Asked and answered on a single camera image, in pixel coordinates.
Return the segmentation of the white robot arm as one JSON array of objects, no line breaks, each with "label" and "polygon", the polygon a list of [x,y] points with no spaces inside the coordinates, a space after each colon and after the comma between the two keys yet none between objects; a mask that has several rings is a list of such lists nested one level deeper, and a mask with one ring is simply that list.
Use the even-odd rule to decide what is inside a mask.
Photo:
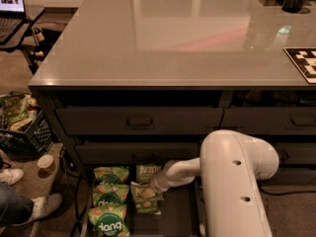
[{"label": "white robot arm", "polygon": [[221,129],[202,142],[198,158],[168,161],[147,193],[164,193],[201,178],[205,237],[273,237],[257,182],[276,172],[276,150],[265,140]]}]

